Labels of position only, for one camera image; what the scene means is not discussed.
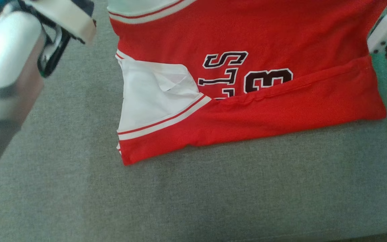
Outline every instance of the red fabric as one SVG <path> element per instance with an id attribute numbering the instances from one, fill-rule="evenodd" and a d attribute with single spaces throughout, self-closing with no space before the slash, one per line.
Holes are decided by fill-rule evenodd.
<path id="1" fill-rule="evenodd" d="M 185 65 L 194 79 L 227 78 L 235 84 L 199 86 L 212 100 L 184 121 L 140 138 L 120 141 L 124 164 L 186 145 L 281 135 L 385 118 L 367 34 L 385 0 L 198 0 L 152 21 L 129 25 L 112 20 L 119 50 L 137 60 Z M 205 69 L 206 55 L 247 51 L 242 65 Z M 290 69 L 293 80 L 244 93 L 251 71 Z"/>

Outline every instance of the basketball jersey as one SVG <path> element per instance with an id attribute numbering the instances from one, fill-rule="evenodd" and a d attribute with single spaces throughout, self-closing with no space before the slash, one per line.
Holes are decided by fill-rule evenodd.
<path id="1" fill-rule="evenodd" d="M 386 116 L 367 35 L 386 0 L 109 0 L 125 165 Z"/>

